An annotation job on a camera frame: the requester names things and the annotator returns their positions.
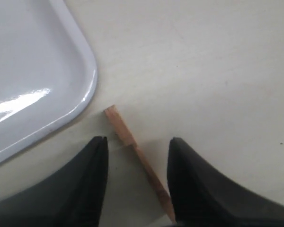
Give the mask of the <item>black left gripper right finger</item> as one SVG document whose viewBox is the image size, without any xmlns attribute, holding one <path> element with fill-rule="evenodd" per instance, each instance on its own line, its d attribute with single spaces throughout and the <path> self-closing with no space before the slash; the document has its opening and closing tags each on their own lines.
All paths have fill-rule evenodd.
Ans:
<svg viewBox="0 0 284 227">
<path fill-rule="evenodd" d="M 168 187 L 178 227 L 284 227 L 284 206 L 237 184 L 182 138 L 169 143 Z"/>
</svg>

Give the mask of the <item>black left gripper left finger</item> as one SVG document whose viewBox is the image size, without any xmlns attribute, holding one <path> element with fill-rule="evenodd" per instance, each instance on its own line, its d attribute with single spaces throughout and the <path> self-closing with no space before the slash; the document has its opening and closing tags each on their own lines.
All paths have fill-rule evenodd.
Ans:
<svg viewBox="0 0 284 227">
<path fill-rule="evenodd" d="M 108 142 L 96 136 L 61 169 L 0 201 L 0 227 L 97 227 L 108 178 Z"/>
</svg>

